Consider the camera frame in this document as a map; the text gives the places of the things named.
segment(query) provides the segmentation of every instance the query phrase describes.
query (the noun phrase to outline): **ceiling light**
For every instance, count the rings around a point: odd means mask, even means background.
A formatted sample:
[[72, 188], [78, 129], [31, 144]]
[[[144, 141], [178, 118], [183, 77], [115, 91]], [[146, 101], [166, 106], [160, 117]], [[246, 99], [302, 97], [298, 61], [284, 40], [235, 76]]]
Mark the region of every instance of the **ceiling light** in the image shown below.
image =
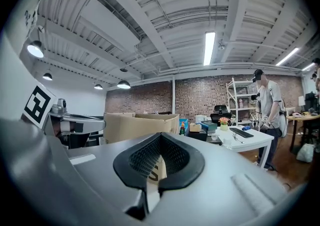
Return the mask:
[[214, 50], [215, 37], [216, 33], [205, 34], [204, 66], [210, 65], [212, 51]]
[[226, 46], [222, 43], [219, 43], [219, 49], [220, 50], [224, 50], [226, 48]]
[[34, 55], [37, 58], [43, 58], [44, 54], [41, 50], [42, 43], [40, 41], [34, 41], [30, 43], [27, 47], [27, 50], [30, 54]]
[[299, 50], [299, 48], [294, 48], [293, 51], [291, 51], [283, 60], [281, 60], [276, 66], [280, 66], [284, 61], [286, 61], [288, 58], [290, 58], [294, 53], [296, 53]]
[[97, 90], [103, 90], [101, 84], [96, 84], [94, 88]]
[[131, 88], [130, 83], [128, 83], [125, 80], [120, 81], [117, 86], [121, 89], [130, 89]]
[[302, 71], [305, 71], [307, 69], [309, 69], [310, 67], [314, 66], [315, 64], [314, 63], [311, 63], [310, 65], [308, 65], [307, 67], [303, 68]]
[[42, 76], [43, 79], [46, 79], [48, 81], [52, 81], [52, 75], [50, 73], [45, 73], [43, 76]]

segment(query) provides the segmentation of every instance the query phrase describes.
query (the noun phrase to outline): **metal shelving unit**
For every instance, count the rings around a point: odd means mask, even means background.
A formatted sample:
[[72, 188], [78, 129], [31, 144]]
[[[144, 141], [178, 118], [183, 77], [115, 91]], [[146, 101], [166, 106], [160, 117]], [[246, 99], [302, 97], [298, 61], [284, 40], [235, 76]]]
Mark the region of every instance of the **metal shelving unit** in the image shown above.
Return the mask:
[[242, 122], [239, 122], [239, 114], [238, 111], [244, 111], [244, 110], [255, 110], [255, 107], [247, 107], [247, 108], [239, 108], [238, 107], [238, 98], [250, 98], [252, 94], [237, 94], [237, 88], [247, 88], [247, 92], [249, 92], [248, 86], [252, 84], [252, 81], [235, 81], [234, 78], [232, 78], [232, 81], [230, 83], [226, 84], [226, 93], [228, 97], [228, 105], [230, 107], [230, 99], [233, 99], [235, 102], [235, 108], [231, 108], [231, 111], [235, 111], [235, 124], [238, 126], [239, 124], [250, 124], [250, 120], [243, 120]]

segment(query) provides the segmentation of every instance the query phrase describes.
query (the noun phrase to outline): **man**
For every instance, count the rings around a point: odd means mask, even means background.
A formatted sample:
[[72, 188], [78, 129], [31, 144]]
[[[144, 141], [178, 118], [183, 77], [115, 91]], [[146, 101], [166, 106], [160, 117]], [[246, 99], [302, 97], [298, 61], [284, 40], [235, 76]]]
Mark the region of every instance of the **man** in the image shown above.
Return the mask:
[[[280, 136], [279, 102], [282, 101], [281, 92], [279, 85], [273, 81], [269, 81], [261, 69], [257, 69], [254, 72], [254, 79], [257, 83], [260, 94], [257, 99], [256, 111], [261, 114], [262, 119], [264, 117], [267, 118], [267, 120], [262, 121], [260, 131], [274, 137], [273, 141], [271, 142], [270, 151], [264, 168], [266, 170], [275, 170], [275, 167], [272, 164], [272, 159], [275, 155], [278, 138]], [[260, 163], [263, 150], [263, 148], [259, 149], [259, 156], [255, 164]]]
[[316, 71], [312, 74], [312, 76], [311, 76], [311, 80], [313, 80], [314, 82], [316, 82], [316, 80], [317, 80], [317, 74], [316, 74]]
[[315, 89], [319, 92], [320, 91], [320, 58], [316, 58], [312, 62], [315, 63], [315, 69], [317, 71], [316, 80], [315, 80]]

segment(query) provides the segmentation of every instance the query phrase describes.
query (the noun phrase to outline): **brick wall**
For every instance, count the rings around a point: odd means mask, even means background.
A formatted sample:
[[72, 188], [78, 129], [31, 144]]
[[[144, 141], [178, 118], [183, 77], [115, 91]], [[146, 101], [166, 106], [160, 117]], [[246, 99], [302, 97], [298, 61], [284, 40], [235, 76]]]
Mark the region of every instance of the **brick wall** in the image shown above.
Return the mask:
[[[210, 115], [215, 105], [226, 104], [226, 83], [232, 80], [250, 80], [252, 75], [212, 76], [177, 80], [175, 82], [175, 112], [181, 118], [195, 120], [195, 115]], [[282, 97], [287, 107], [298, 106], [298, 97], [303, 95], [300, 77], [267, 75], [269, 80], [279, 84]], [[238, 93], [247, 93], [246, 88], [239, 88]], [[254, 84], [249, 86], [249, 93], [256, 93]], [[242, 99], [244, 106], [254, 106], [249, 99]], [[130, 90], [107, 92], [106, 112], [165, 112], [172, 110], [172, 83], [163, 82], [132, 87]], [[241, 111], [239, 118], [248, 118], [248, 111]]]
[[[175, 112], [180, 114], [180, 118], [195, 120], [196, 115], [209, 116], [215, 105], [228, 105], [226, 83], [232, 80], [245, 81], [252, 79], [252, 75], [237, 76], [211, 76], [177, 80], [175, 82]], [[304, 94], [300, 77], [267, 75], [269, 80], [279, 84], [282, 97], [287, 107], [296, 107], [298, 97]], [[256, 93], [255, 84], [249, 86], [249, 93]], [[237, 93], [248, 93], [246, 88], [238, 88]], [[248, 98], [242, 98], [243, 106], [255, 106], [250, 104]], [[230, 108], [235, 108], [234, 102], [230, 103]], [[248, 111], [240, 111], [239, 118], [249, 118]]]
[[148, 113], [172, 111], [172, 82], [133, 86], [106, 94], [105, 111]]

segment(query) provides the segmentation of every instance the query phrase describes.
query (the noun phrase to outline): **white desk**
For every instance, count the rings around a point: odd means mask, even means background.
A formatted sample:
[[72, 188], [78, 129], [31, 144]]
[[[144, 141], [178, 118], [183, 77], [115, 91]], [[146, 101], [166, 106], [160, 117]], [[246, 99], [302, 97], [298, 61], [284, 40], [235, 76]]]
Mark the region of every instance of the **white desk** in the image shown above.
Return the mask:
[[[231, 126], [229, 128], [238, 128], [238, 129], [242, 129], [243, 126]], [[263, 149], [263, 154], [262, 154], [262, 158], [260, 161], [259, 166], [261, 168], [264, 168], [265, 164], [266, 164], [266, 160], [267, 157], [269, 155], [269, 150], [270, 150], [270, 146], [271, 146], [271, 141], [274, 139], [273, 136], [267, 135], [265, 133], [262, 132], [258, 132], [256, 130], [250, 129], [248, 131], [246, 131], [249, 134], [252, 134], [253, 137], [251, 138], [243, 138], [242, 136], [237, 134], [237, 139], [240, 141], [243, 141], [244, 144], [242, 144], [239, 141], [236, 141], [233, 138], [233, 132], [228, 130], [228, 131], [221, 131], [220, 127], [218, 127], [218, 129], [216, 130], [216, 134], [218, 135], [218, 138], [222, 141], [224, 141], [224, 138], [228, 138], [231, 139], [231, 147], [232, 150], [235, 152], [243, 152], [243, 151], [248, 151], [248, 150], [253, 150], [253, 149], [258, 149], [261, 147], [264, 147]]]

